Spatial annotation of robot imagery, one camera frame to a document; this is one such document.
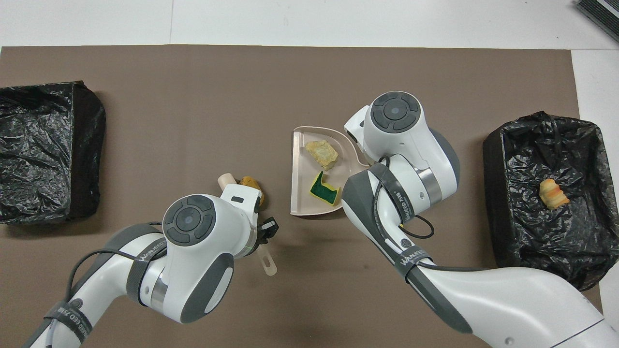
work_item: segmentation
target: yellow sponge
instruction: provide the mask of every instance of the yellow sponge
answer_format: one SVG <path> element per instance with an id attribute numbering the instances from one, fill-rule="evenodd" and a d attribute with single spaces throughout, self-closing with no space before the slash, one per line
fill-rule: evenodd
<path id="1" fill-rule="evenodd" d="M 305 144 L 305 149 L 324 170 L 333 168 L 337 161 L 337 151 L 326 140 L 310 141 Z"/>

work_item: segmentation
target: green sponge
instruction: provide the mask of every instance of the green sponge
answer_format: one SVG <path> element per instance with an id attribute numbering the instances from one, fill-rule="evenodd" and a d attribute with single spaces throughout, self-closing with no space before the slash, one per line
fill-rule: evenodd
<path id="1" fill-rule="evenodd" d="M 318 176 L 314 180 L 314 183 L 309 190 L 309 193 L 312 196 L 322 199 L 323 201 L 329 203 L 332 206 L 335 206 L 335 201 L 337 200 L 337 195 L 340 192 L 340 188 L 334 188 L 333 186 L 322 182 L 322 174 L 324 172 L 318 173 Z"/>

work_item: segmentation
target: white floor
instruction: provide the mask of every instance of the white floor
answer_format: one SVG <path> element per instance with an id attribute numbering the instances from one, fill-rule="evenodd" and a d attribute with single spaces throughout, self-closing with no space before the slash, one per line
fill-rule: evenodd
<path id="1" fill-rule="evenodd" d="M 0 0 L 0 48 L 169 43 L 572 50 L 619 185 L 619 43 L 570 0 Z M 619 266 L 600 290 L 619 328 Z"/>

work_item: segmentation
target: bread piece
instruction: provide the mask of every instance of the bread piece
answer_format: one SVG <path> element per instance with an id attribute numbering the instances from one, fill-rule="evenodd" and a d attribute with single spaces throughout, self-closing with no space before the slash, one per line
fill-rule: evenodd
<path id="1" fill-rule="evenodd" d="M 326 140 L 310 141 L 305 144 L 305 149 L 316 159 L 322 169 L 333 168 L 337 161 L 337 151 Z"/>
<path id="2" fill-rule="evenodd" d="M 244 176 L 241 181 L 239 181 L 239 184 L 260 190 L 260 192 L 262 193 L 262 197 L 260 197 L 259 206 L 262 206 L 262 204 L 264 203 L 264 191 L 260 188 L 260 185 L 258 185 L 258 181 L 256 181 L 256 179 L 252 178 L 251 176 Z"/>
<path id="3" fill-rule="evenodd" d="M 563 191 L 553 179 L 542 181 L 540 184 L 540 198 L 542 198 L 542 202 L 546 204 L 548 209 L 551 210 L 569 203 L 569 199 L 563 194 Z"/>

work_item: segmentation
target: brown mat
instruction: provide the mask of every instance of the brown mat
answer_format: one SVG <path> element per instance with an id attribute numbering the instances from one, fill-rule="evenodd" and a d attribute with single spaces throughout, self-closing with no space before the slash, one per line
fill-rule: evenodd
<path id="1" fill-rule="evenodd" d="M 0 337 L 21 345 L 64 294 L 74 263 L 121 227 L 160 220 L 175 199 L 220 193 L 231 172 L 257 178 L 261 219 L 279 268 L 238 260 L 220 306 L 177 324 L 127 298 L 84 347 L 485 347 L 446 326 L 342 211 L 289 215 L 292 130 L 342 130 L 388 90 L 415 94 L 462 164 L 461 187 L 423 215 L 419 241 L 438 264 L 495 267 L 483 200 L 482 140 L 545 110 L 578 117 L 569 51 L 260 46 L 3 48 L 0 86 L 83 80 L 101 98 L 107 134 L 102 203 L 91 218 L 0 227 Z M 587 296 L 600 307 L 597 288 Z"/>

